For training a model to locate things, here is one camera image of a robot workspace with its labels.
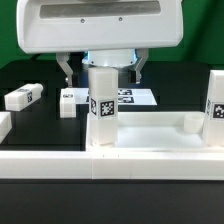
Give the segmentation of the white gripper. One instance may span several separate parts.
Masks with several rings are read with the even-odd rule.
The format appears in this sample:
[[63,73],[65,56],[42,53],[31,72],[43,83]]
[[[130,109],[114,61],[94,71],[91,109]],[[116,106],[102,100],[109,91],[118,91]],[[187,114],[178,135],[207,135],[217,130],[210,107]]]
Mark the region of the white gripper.
[[182,40],[182,0],[18,0],[16,25],[24,52],[57,53],[69,88],[73,70],[66,52],[93,50],[137,49],[128,74],[139,84],[147,48]]

